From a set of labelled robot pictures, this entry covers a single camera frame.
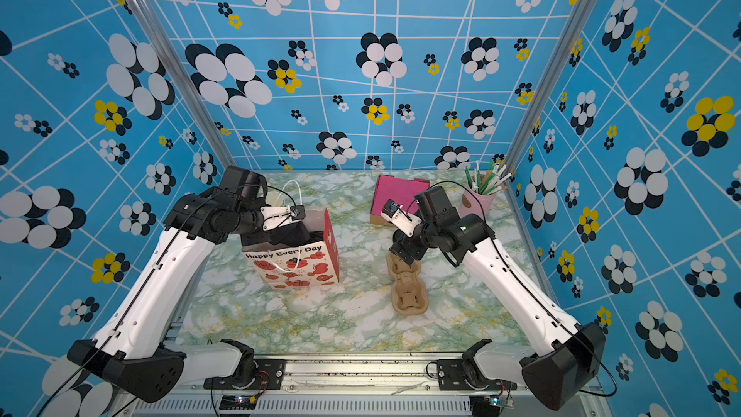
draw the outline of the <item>green marble surface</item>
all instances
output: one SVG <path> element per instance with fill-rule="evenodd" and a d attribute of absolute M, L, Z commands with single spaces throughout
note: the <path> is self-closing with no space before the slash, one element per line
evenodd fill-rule
<path fill-rule="evenodd" d="M 385 255 L 391 227 L 369 223 L 378 171 L 266 173 L 269 184 L 296 179 L 307 206 L 327 207 L 339 250 L 340 284 L 272 290 L 247 264 L 236 236 L 215 248 L 184 319 L 178 343 L 205 344 L 233 338 L 257 353 L 359 353 L 462 351 L 481 338 L 505 344 L 528 340 L 489 289 L 437 250 L 422 261 L 421 280 L 430 298 L 423 315 L 403 316 L 391 306 L 392 279 Z M 394 171 L 400 178 L 462 182 L 460 171 Z M 295 185 L 286 189 L 295 195 Z M 446 183 L 460 206 L 462 190 Z M 498 194 L 487 222 L 523 270 L 531 259 L 512 210 Z"/>

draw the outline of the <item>blue wallpaper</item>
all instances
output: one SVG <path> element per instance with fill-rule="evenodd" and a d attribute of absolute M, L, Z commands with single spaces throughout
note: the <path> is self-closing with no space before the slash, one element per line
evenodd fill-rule
<path fill-rule="evenodd" d="M 126 0 L 2 4 L 0 415 L 20 416 L 74 371 L 58 358 L 116 310 L 174 200 L 221 166 Z M 79 375 L 45 415 L 106 386 Z"/>
<path fill-rule="evenodd" d="M 740 12 L 599 0 L 517 162 L 558 301 L 607 334 L 615 415 L 741 415 Z"/>
<path fill-rule="evenodd" d="M 152 0 L 239 165 L 507 152 L 577 0 Z"/>

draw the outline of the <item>red cartoon print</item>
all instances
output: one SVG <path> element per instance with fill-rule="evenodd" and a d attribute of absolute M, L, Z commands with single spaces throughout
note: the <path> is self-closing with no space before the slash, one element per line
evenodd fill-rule
<path fill-rule="evenodd" d="M 326 263 L 314 264 L 314 272 L 307 274 L 309 277 L 313 277 L 317 274 L 324 274 L 329 269 L 329 265 Z"/>
<path fill-rule="evenodd" d="M 253 263 L 255 264 L 255 266 L 266 271 L 272 271 L 276 268 L 273 264 L 270 264 L 267 261 L 253 261 Z"/>
<path fill-rule="evenodd" d="M 288 269 L 296 269 L 296 259 L 297 258 L 291 258 L 287 261 Z M 300 261 L 298 261 L 298 263 L 298 269 L 309 265 L 308 261 L 306 261 L 305 259 L 301 259 Z"/>

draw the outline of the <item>gift bag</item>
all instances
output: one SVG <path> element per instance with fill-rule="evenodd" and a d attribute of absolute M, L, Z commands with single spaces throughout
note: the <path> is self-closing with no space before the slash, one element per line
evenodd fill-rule
<path fill-rule="evenodd" d="M 324 240 L 297 247 L 268 243 L 243 246 L 242 254 L 274 290 L 339 283 L 337 243 L 326 208 L 306 208 L 309 232 L 323 231 Z"/>

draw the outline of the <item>black cable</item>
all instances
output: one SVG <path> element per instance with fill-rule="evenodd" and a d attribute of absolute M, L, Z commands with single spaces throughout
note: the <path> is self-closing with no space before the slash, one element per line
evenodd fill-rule
<path fill-rule="evenodd" d="M 241 185 L 241 186 L 237 187 L 236 189 L 237 190 L 246 189 L 247 187 L 263 187 L 263 185 L 261 183 L 246 183 L 245 185 Z M 287 196 L 287 197 L 289 197 L 291 199 L 291 202 L 293 203 L 293 206 L 296 206 L 296 200 L 294 200 L 293 197 L 290 196 L 288 194 L 288 192 L 286 192 L 285 190 L 281 190 L 281 189 L 278 189 L 277 187 L 273 187 L 273 186 L 269 186 L 269 185 L 266 185 L 265 187 L 267 187 L 268 189 L 277 190 L 278 192 L 283 193 L 283 195 L 285 195 L 285 196 Z"/>
<path fill-rule="evenodd" d="M 183 227 L 185 227 L 185 224 L 186 224 L 186 223 L 188 222 L 188 220 L 190 220 L 190 218 L 192 218 L 192 217 L 193 217 L 193 215 L 194 215 L 194 214 L 196 214 L 196 211 L 198 211 L 198 210 L 199 210 L 199 209 L 200 209 L 200 208 L 201 208 L 201 207 L 202 207 L 203 205 L 205 205 L 206 203 L 208 203 L 208 201 L 204 201 L 203 203 L 199 204 L 199 206 L 198 206 L 198 207 L 196 207 L 196 208 L 195 208 L 195 209 L 194 209 L 194 210 L 193 210 L 193 211 L 192 211 L 192 212 L 190 213 L 190 215 L 188 215 L 188 217 L 187 217 L 187 218 L 185 218 L 185 220 L 183 221 L 183 224 L 181 224 L 181 225 L 180 225 L 180 227 L 178 228 L 178 231 L 177 231 L 177 232 L 175 232 L 175 235 L 174 235 L 174 236 L 173 236 L 173 237 L 172 237 L 172 238 L 170 239 L 170 241 L 169 241 L 169 242 L 167 243 L 167 246 L 165 246 L 165 247 L 164 247 L 164 251 L 162 252 L 162 255 L 160 255 L 160 256 L 159 256 L 159 259 L 157 260 L 157 262 L 155 263 L 155 265 L 154 265 L 154 266 L 158 266 L 158 265 L 159 265 L 159 263 L 160 263 L 160 262 L 162 262 L 162 258 L 164 258 L 164 255 L 165 255 L 165 254 L 167 253 L 167 250 L 168 250 L 168 249 L 170 248 L 170 245 L 172 245 L 172 244 L 173 244 L 173 242 L 175 241 L 175 238 L 176 238 L 176 237 L 178 236 L 178 234 L 180 234 L 180 231 L 181 231 L 181 230 L 183 229 Z M 134 305 L 134 303 L 136 302 L 136 299 L 137 299 L 137 298 L 139 297 L 139 294 L 140 294 L 140 293 L 142 293 L 142 290 L 143 290 L 143 289 L 144 289 L 144 287 L 145 287 L 145 286 L 147 285 L 147 282 L 149 282 L 149 279 L 150 279 L 150 278 L 152 277 L 152 274 L 154 273 L 154 271 L 155 271 L 155 269 L 153 268 L 153 269 L 152 269 L 152 270 L 151 270 L 151 271 L 149 272 L 149 274 L 147 275 L 147 278 L 145 278 L 145 279 L 144 279 L 144 282 L 142 283 L 142 286 L 141 286 L 141 287 L 139 288 L 139 290 L 138 290 L 138 291 L 137 291 L 137 292 L 135 293 L 135 295 L 134 295 L 134 299 L 132 299 L 132 300 L 131 300 L 131 303 L 129 303 L 128 307 L 127 307 L 127 308 L 126 308 L 126 310 L 124 311 L 124 314 L 123 314 L 123 315 L 121 316 L 121 318 L 120 318 L 120 319 L 118 320 L 118 323 L 116 324 L 116 327 L 114 327 L 114 328 L 113 328 L 113 330 L 117 330 L 117 329 L 118 329 L 119 327 L 121 327 L 121 324 L 123 323 L 123 321 L 124 321 L 124 318 L 126 317 L 126 314 L 128 314 L 129 310 L 131 309 L 131 307 L 132 307 L 132 306 Z M 54 391 L 54 393 L 52 393 L 52 394 L 51 394 L 51 396 L 49 396 L 49 399 L 47 399 L 47 400 L 46 400 L 46 402 L 44 403 L 44 405 L 42 406 L 42 408 L 41 408 L 41 409 L 39 410 L 39 412 L 38 412 L 38 413 L 36 414 L 36 417 L 41 417 L 41 414 L 42 414 L 42 413 L 44 412 L 44 410 L 45 410 L 45 409 L 47 408 L 47 406 L 49 405 L 49 403 L 51 403 L 51 401 L 52 401 L 52 400 L 53 400 L 53 399 L 54 399 L 54 398 L 55 398 L 55 397 L 56 397 L 56 396 L 57 396 L 57 395 L 59 394 L 59 392 L 61 391 L 61 389 L 62 389 L 62 388 L 64 388 L 64 385 L 66 385 L 67 383 L 69 383 L 69 381 L 70 381 L 70 380 L 72 380 L 72 378 L 74 378 L 74 376 L 75 376 L 75 375 L 77 375 L 77 373 L 78 373 L 78 372 L 79 372 L 80 370 L 84 369 L 84 368 L 85 368 L 85 366 L 86 366 L 86 365 L 88 365 L 88 364 L 90 363 L 90 361 L 92 361 L 92 360 L 93 360 L 93 358 L 94 358 L 94 357 L 96 356 L 96 354 L 98 354 L 98 353 L 99 353 L 100 351 L 102 351 L 102 350 L 103 350 L 103 348 L 105 348 L 105 345 L 106 345 L 106 344 L 108 344 L 108 341 L 110 341 L 110 339 L 111 339 L 111 338 L 113 338 L 113 336 L 109 336 L 108 338 L 106 338 L 106 339 L 105 339 L 105 341 L 103 342 L 103 344 L 101 345 L 101 347 L 100 347 L 100 348 L 98 348 L 98 349 L 97 349 L 97 350 L 96 350 L 96 351 L 95 351 L 95 352 L 93 353 L 93 355 L 92 355 L 92 356 L 90 356 L 90 357 L 88 358 L 88 360 L 87 360 L 87 361 L 85 361 L 85 362 L 84 362 L 84 363 L 82 364 L 82 366 L 79 366 L 79 367 L 77 368 L 77 370 L 75 370 L 75 372 L 73 372 L 73 373 L 72 373 L 72 375 L 70 375 L 70 376 L 69 376 L 69 378 L 68 378 L 67 380 L 65 380 L 65 381 L 64 381 L 64 383 L 63 383 L 63 384 L 59 385 L 59 388 L 57 388 L 57 389 L 56 389 L 56 391 Z"/>
<path fill-rule="evenodd" d="M 121 409 L 117 410 L 116 413 L 113 414 L 111 417 L 116 417 L 118 414 L 120 414 L 121 412 L 123 412 L 124 409 L 126 409 L 127 407 L 129 407 L 131 405 L 131 403 L 133 403 L 137 399 L 139 399 L 139 398 L 137 398 L 136 396 L 134 396 L 134 399 L 132 399 L 131 401 L 129 401 L 128 403 L 126 403 L 126 405 L 124 407 L 122 407 Z"/>
<path fill-rule="evenodd" d="M 523 283 L 523 281 L 521 281 L 519 279 L 519 277 L 517 277 L 517 274 L 514 273 L 514 271 L 512 270 L 511 266 L 509 264 L 507 264 L 507 261 L 502 256 L 502 253 L 499 252 L 499 248 L 497 248 L 496 245 L 494 245 L 494 250 L 496 251 L 496 254 L 499 255 L 499 259 L 502 261 L 502 263 L 505 264 L 505 266 L 507 266 L 507 268 L 509 269 L 509 273 L 512 274 L 512 276 L 515 278 L 515 280 L 524 288 L 524 290 L 526 292 L 528 292 L 528 294 L 531 296 L 531 298 L 533 300 L 535 300 L 540 305 L 540 307 L 542 307 L 543 311 L 545 311 L 546 314 L 548 314 L 548 315 L 551 316 L 551 319 L 553 319 L 553 321 L 557 322 L 561 326 L 561 329 L 564 329 L 566 331 L 566 333 L 568 333 L 571 336 L 571 338 L 574 338 L 575 340 L 579 341 L 579 343 L 584 348 L 587 349 L 587 351 L 589 352 L 589 354 L 591 354 L 592 357 L 595 358 L 597 360 L 597 362 L 599 362 L 599 365 L 602 366 L 603 369 L 605 369 L 605 372 L 607 372 L 607 375 L 610 375 L 610 380 L 612 380 L 613 385 L 615 385 L 615 390 L 612 393 L 609 393 L 609 394 L 593 393 L 593 392 L 587 391 L 587 390 L 579 390 L 579 391 L 581 391 L 582 393 L 587 393 L 588 395 L 599 396 L 601 398 L 609 398 L 610 396 L 615 396 L 617 394 L 617 382 L 615 381 L 615 377 L 612 375 L 612 373 L 610 372 L 610 370 L 602 363 L 602 361 L 599 360 L 599 358 L 597 357 L 597 355 L 594 354 L 594 351 L 592 351 L 583 341 L 581 341 L 579 339 L 579 337 L 575 336 L 573 333 L 571 333 L 569 331 L 569 329 L 567 329 L 566 327 L 564 327 L 564 325 L 561 323 L 561 321 L 558 320 L 556 318 L 556 316 L 554 316 L 553 314 L 551 314 L 551 311 L 549 311 L 548 308 L 545 307 L 543 305 L 543 303 L 541 303 L 540 300 L 535 295 L 533 295 L 533 293 L 530 291 L 530 289 L 528 289 L 528 287 Z"/>
<path fill-rule="evenodd" d="M 213 383 L 211 384 L 211 407 L 213 408 L 213 413 L 217 415 L 217 417 L 221 417 L 217 412 L 217 405 L 215 402 L 213 402 Z"/>
<path fill-rule="evenodd" d="M 433 380 L 437 380 L 438 377 L 433 377 L 432 375 L 430 375 L 430 364 L 434 364 L 437 366 L 437 361 L 428 362 L 427 365 L 425 366 L 425 373 L 427 374 L 428 377 L 432 378 Z"/>
<path fill-rule="evenodd" d="M 436 185 L 439 185 L 440 183 L 446 183 L 446 182 L 454 183 L 454 184 L 456 184 L 456 185 L 457 185 L 458 187 L 462 188 L 463 190 L 466 190 L 466 188 L 465 188 L 464 186 L 462 186 L 461 184 L 459 184 L 459 183 L 458 183 L 458 182 L 456 182 L 456 181 L 440 181 L 440 182 L 438 182 L 438 183 L 434 183 L 434 184 L 432 184 L 432 185 L 430 186 L 430 188 L 432 188 L 432 187 L 435 187 Z M 474 192 L 474 191 L 472 190 L 472 191 L 471 191 L 471 193 L 470 193 L 470 194 L 468 194 L 468 195 L 470 195 L 470 196 L 474 197 L 474 199 L 476 200 L 476 202 L 477 202 L 477 203 L 479 204 L 479 207 L 481 207 L 481 216 L 482 216 L 482 219 L 483 219 L 483 220 L 484 220 L 484 221 L 486 222 L 486 211 L 484 211 L 484 206 L 483 206 L 483 205 L 481 205 L 481 202 L 479 201 L 478 197 L 476 196 L 476 192 Z"/>

